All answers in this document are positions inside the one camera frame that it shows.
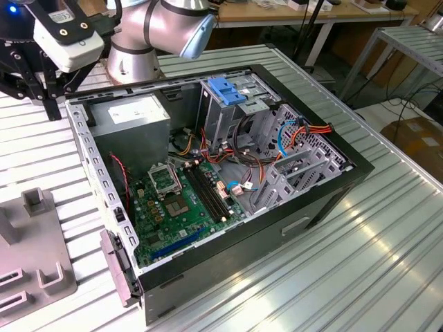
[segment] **expansion slot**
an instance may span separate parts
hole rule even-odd
[[[222,218],[227,219],[229,217],[228,209],[212,189],[203,172],[198,167],[191,167],[184,169],[183,173],[214,222],[219,223]]]
[[[153,252],[151,254],[151,259],[156,259],[156,258],[159,258],[162,256],[166,256],[170,252],[173,252],[173,251],[179,249],[180,247],[186,246],[187,244],[196,241],[199,238],[200,233],[203,232],[204,230],[205,230],[205,228],[202,228],[202,229],[196,231],[194,234],[188,235],[187,237],[184,237],[184,238],[178,240],[177,242],[174,242],[173,244],[168,245],[167,247],[164,247],[160,250],[157,250],[156,252]]]

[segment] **motherboard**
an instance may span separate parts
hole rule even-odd
[[[246,218],[235,197],[219,196],[225,183],[207,161],[189,168],[162,166],[129,186],[140,267]],[[166,187],[174,189],[166,193],[162,191]]]

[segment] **sticker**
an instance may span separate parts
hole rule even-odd
[[[429,146],[429,147],[438,147],[440,144],[436,140],[434,140],[432,137],[422,137],[422,140]]]
[[[246,189],[252,189],[252,182],[249,181],[245,182],[243,184],[243,187],[245,187]]]
[[[128,102],[124,100],[120,104],[109,107],[108,113],[115,124],[137,120],[149,119],[149,122],[157,122],[165,119],[164,112],[155,102],[152,96]]]
[[[411,128],[412,131],[422,131],[423,128],[421,128],[417,123],[411,122],[406,124],[409,128]]]
[[[74,19],[68,10],[60,10],[58,12],[52,12],[51,14],[49,14],[49,16],[51,17],[51,19],[53,19],[55,23],[64,23],[72,21]]]

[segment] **gray holder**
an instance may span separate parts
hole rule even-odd
[[[0,327],[77,290],[51,192],[0,203]]]

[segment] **slotted aluminum surface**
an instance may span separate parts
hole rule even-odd
[[[443,75],[443,36],[421,26],[399,26],[382,28],[379,37],[430,71]]]
[[[277,50],[250,46],[208,51],[194,62],[174,56],[160,62],[169,77],[264,65],[332,122],[375,170],[321,225],[162,318],[151,331],[438,330],[441,186],[394,147],[381,144],[362,120]],[[108,84],[98,67],[83,89]],[[143,314],[121,306],[100,251],[103,224],[66,112],[63,120],[49,122],[41,107],[12,98],[0,104],[0,200],[36,186],[52,191],[78,281],[76,293],[2,332],[144,331]]]

